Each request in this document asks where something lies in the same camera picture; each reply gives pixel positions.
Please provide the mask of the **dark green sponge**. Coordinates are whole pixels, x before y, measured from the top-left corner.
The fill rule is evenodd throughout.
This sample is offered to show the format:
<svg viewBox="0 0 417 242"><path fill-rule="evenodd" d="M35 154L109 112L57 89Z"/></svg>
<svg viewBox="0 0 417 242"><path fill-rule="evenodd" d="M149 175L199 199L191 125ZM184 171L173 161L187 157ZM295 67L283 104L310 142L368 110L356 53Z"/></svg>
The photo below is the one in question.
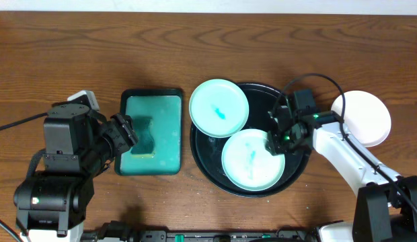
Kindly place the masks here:
<svg viewBox="0 0 417 242"><path fill-rule="evenodd" d="M151 134L153 121L148 116L137 116L133 120L133 128L138 142L131 149L131 155L141 158L153 157L155 154L155 141Z"/></svg>

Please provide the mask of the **mint green plate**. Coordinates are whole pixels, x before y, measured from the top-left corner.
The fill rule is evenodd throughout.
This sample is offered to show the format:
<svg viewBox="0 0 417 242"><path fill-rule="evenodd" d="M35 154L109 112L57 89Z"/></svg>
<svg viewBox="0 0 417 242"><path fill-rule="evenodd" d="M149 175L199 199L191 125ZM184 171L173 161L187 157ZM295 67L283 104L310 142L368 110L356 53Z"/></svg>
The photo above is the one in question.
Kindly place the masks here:
<svg viewBox="0 0 417 242"><path fill-rule="evenodd" d="M268 133L258 129L241 130L223 147L221 163L228 179L248 192L267 190L277 183L285 170L285 156L267 149Z"/></svg>

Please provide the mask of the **white plate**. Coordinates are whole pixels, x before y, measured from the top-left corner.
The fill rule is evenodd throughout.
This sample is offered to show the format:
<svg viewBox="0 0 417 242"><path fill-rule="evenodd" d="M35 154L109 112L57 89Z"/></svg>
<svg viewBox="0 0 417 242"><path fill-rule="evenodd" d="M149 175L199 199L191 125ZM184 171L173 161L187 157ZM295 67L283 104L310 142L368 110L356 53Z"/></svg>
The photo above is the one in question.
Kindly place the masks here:
<svg viewBox="0 0 417 242"><path fill-rule="evenodd" d="M344 120L351 133L365 147L380 145L391 131L386 105L366 91L347 91Z"/></svg>

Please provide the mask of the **mint plate with stain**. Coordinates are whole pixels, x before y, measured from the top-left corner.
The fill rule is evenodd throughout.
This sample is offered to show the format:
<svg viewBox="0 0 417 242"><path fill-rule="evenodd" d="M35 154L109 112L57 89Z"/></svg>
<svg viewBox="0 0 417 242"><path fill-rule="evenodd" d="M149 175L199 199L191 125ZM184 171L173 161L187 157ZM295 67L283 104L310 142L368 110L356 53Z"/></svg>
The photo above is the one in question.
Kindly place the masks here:
<svg viewBox="0 0 417 242"><path fill-rule="evenodd" d="M225 79L201 83L189 101L192 123L203 134L226 138L239 132L248 121L250 105L243 90Z"/></svg>

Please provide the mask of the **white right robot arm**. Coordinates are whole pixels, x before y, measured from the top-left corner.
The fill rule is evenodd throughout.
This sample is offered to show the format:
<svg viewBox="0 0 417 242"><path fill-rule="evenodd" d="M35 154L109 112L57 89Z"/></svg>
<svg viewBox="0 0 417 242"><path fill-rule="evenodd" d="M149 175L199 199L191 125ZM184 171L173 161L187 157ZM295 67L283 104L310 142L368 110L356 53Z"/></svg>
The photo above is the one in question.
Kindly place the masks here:
<svg viewBox="0 0 417 242"><path fill-rule="evenodd" d="M333 111L283 106L269 115L277 125L266 144L273 155L314 150L356 195L352 224L320 227L321 241L417 241L417 176L404 177L380 162Z"/></svg>

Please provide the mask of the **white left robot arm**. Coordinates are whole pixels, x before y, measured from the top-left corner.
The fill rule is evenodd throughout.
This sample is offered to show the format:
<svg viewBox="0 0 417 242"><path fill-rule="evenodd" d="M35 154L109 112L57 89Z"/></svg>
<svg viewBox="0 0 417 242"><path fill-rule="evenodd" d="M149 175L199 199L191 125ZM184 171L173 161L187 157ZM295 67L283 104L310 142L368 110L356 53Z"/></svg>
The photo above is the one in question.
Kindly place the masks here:
<svg viewBox="0 0 417 242"><path fill-rule="evenodd" d="M46 146L13 197L22 241L79 241L94 178L137 144L130 116L99 110L94 93L83 90L47 112Z"/></svg>

